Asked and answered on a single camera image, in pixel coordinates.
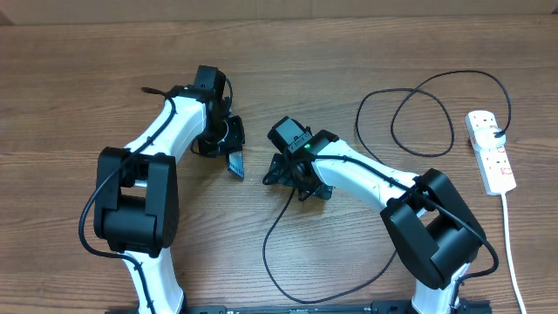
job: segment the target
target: electrical outlet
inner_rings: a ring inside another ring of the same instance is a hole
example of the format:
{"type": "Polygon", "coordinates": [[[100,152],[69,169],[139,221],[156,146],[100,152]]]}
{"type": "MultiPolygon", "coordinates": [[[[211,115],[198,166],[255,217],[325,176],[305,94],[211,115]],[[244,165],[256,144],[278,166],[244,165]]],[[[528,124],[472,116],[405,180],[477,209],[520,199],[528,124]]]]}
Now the electrical outlet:
{"type": "MultiPolygon", "coordinates": [[[[496,117],[488,111],[478,110],[470,112],[465,117],[469,139],[475,147],[477,143],[476,135],[491,128],[499,130],[496,124],[496,117]]],[[[475,157],[479,163],[480,176],[488,195],[500,195],[514,189],[515,184],[512,166],[507,158],[504,146],[494,146],[485,149],[474,149],[475,157]]]]}

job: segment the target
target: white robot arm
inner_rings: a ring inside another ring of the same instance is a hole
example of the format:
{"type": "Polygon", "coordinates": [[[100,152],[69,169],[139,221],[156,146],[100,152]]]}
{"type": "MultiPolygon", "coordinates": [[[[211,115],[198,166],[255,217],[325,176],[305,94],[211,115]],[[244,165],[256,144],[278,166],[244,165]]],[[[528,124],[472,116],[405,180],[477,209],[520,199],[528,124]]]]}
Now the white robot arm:
{"type": "Polygon", "coordinates": [[[231,113],[232,99],[222,98],[226,81],[217,68],[201,65],[193,85],[176,86],[163,93],[166,100],[162,113],[138,139],[125,148],[107,147],[99,156],[97,180],[102,182],[130,152],[144,146],[167,123],[153,143],[118,178],[109,181],[95,202],[97,236],[106,239],[111,250],[141,264],[151,300],[146,300],[144,283],[134,264],[124,260],[138,293],[139,314],[153,314],[153,310],[157,314],[178,314],[187,308],[174,274],[170,245],[179,216],[176,164],[188,146],[198,140],[197,154],[226,154],[228,169],[243,178],[242,120],[231,113]],[[121,188],[131,186],[146,188],[146,197],[123,195],[121,188]]]}
{"type": "Polygon", "coordinates": [[[447,177],[434,169],[418,176],[387,167],[356,152],[335,134],[322,130],[312,135],[309,127],[289,117],[275,124],[268,138],[282,154],[274,156],[264,184],[298,188],[301,201],[308,195],[329,199],[331,187],[353,194],[381,214],[401,260],[417,278],[410,302],[413,313],[450,314],[459,307],[459,299],[453,299],[456,280],[466,273],[480,243],[445,215],[425,227],[418,217],[434,208],[409,193],[427,195],[485,237],[447,177]]]}

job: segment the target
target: white power strip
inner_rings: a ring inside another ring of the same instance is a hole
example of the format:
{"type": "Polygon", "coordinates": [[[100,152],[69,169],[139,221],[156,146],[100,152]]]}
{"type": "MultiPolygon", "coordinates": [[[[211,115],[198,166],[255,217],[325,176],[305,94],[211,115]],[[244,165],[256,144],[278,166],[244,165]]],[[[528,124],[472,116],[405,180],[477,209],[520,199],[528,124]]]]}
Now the white power strip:
{"type": "Polygon", "coordinates": [[[488,111],[473,111],[465,117],[465,123],[487,194],[500,195],[514,189],[514,173],[502,142],[505,139],[496,143],[486,140],[486,137],[493,136],[494,132],[500,130],[494,114],[488,111]]]}
{"type": "Polygon", "coordinates": [[[509,240],[509,224],[507,217],[506,192],[514,189],[515,184],[512,166],[509,164],[506,149],[506,135],[495,138],[494,133],[501,131],[496,124],[496,117],[488,111],[473,111],[465,117],[469,139],[473,146],[474,155],[479,163],[480,176],[488,195],[501,195],[504,212],[504,236],[506,240],[506,255],[509,265],[512,285],[522,314],[527,314],[520,289],[515,279],[512,248],[509,240]]]}

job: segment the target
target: wooden table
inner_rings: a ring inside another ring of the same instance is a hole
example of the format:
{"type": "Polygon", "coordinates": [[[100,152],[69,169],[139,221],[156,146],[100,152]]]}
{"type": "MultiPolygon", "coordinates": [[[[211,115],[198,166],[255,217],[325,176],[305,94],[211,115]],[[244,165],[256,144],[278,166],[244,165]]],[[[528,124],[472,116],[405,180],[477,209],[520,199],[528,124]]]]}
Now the wooden table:
{"type": "MultiPolygon", "coordinates": [[[[518,187],[509,196],[512,246],[531,313],[558,311],[558,17],[424,17],[267,22],[67,25],[0,28],[0,312],[102,313],[137,302],[121,261],[89,255],[78,217],[93,191],[97,156],[122,147],[159,114],[162,98],[140,92],[190,84],[197,66],[222,69],[246,130],[246,179],[223,159],[187,154],[178,166],[180,229],[174,267],[191,305],[293,304],[262,265],[265,233],[289,190],[261,180],[275,148],[267,131],[283,116],[338,134],[363,152],[353,130],[371,91],[414,87],[455,69],[491,72],[514,101],[507,151],[518,187]]],[[[425,90],[447,105],[453,150],[440,158],[397,147],[389,125],[404,94],[380,95],[361,116],[364,140],[390,166],[448,174],[497,249],[498,271],[461,296],[517,313],[500,199],[487,196],[464,117],[507,108],[489,78],[439,78],[425,90]]],[[[440,152],[449,131],[439,107],[413,98],[399,138],[440,152]]],[[[106,248],[92,232],[97,248],[106,248]]],[[[293,201],[271,236],[269,262],[285,290],[306,299],[347,290],[376,274],[393,250],[379,215],[341,190],[330,201],[293,201]]],[[[474,270],[490,266],[482,249],[474,270]]],[[[413,277],[396,258],[373,285],[331,304],[406,299],[413,277]]]]}

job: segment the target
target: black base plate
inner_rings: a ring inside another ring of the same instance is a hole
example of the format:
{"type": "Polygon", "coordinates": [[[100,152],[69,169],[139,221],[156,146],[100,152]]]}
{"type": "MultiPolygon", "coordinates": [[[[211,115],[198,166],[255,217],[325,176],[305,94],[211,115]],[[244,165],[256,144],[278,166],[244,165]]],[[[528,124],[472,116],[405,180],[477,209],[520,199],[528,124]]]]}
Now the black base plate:
{"type": "MultiPolygon", "coordinates": [[[[455,314],[492,314],[490,301],[469,302],[460,299],[461,306],[455,314]]],[[[129,311],[110,311],[112,314],[135,314],[129,311]]],[[[182,314],[417,314],[411,301],[375,301],[362,305],[301,305],[226,308],[222,305],[192,306],[182,314]]]]}

